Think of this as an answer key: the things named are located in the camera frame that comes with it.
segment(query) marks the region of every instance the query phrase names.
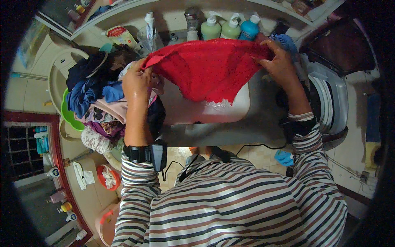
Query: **window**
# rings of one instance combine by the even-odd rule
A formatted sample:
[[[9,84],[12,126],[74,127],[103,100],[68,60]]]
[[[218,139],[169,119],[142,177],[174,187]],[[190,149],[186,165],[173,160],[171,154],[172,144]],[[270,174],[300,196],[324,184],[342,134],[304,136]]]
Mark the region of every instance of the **window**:
[[[37,153],[35,127],[7,127],[6,152],[14,181],[44,173],[43,158]]]

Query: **striped shirt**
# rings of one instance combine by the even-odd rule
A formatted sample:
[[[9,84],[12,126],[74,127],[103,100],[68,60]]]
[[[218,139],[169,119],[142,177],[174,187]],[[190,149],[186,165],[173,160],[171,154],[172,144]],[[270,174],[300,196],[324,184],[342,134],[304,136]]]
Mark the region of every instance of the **striped shirt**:
[[[185,167],[180,174],[190,175],[163,194],[153,166],[123,154],[112,246],[336,246],[347,205],[322,151],[319,124],[295,136],[293,151],[293,177],[241,158],[211,159]]]

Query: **black wristband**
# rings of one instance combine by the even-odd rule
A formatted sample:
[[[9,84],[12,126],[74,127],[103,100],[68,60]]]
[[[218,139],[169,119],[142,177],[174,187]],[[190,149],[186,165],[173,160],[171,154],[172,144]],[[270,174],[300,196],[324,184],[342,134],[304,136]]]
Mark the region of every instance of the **black wristband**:
[[[296,135],[305,136],[317,124],[317,118],[314,117],[307,121],[289,121],[288,118],[280,120],[279,125],[284,129],[285,139],[287,144],[291,144]]]
[[[136,163],[152,163],[151,161],[151,148],[150,146],[145,147],[133,147],[126,146],[124,144],[123,151],[125,155],[128,157],[129,161]]]

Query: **green bottle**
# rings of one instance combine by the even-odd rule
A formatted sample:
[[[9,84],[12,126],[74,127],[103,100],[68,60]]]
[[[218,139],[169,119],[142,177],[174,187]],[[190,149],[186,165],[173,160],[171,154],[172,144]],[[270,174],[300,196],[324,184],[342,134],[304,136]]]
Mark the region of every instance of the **green bottle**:
[[[239,38],[241,29],[239,27],[239,22],[236,20],[239,16],[239,13],[233,13],[229,21],[222,25],[220,38],[232,40],[237,40]]]
[[[209,14],[210,17],[207,18],[207,21],[203,22],[203,24],[200,26],[203,40],[217,39],[221,34],[221,25],[217,23],[215,16],[222,16],[215,11],[210,11]]]

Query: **sleeve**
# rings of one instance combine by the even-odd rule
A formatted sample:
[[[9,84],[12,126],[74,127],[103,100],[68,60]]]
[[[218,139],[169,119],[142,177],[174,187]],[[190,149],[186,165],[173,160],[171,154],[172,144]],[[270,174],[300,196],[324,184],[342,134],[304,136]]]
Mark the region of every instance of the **sleeve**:
[[[148,242],[150,205],[161,193],[152,164],[133,163],[122,152],[122,199],[111,246],[141,246]]]
[[[313,113],[289,116],[291,121],[307,121]],[[305,136],[293,139],[293,177],[286,178],[295,198],[311,246],[336,246],[347,216],[347,204],[337,189],[328,167],[317,123]]]

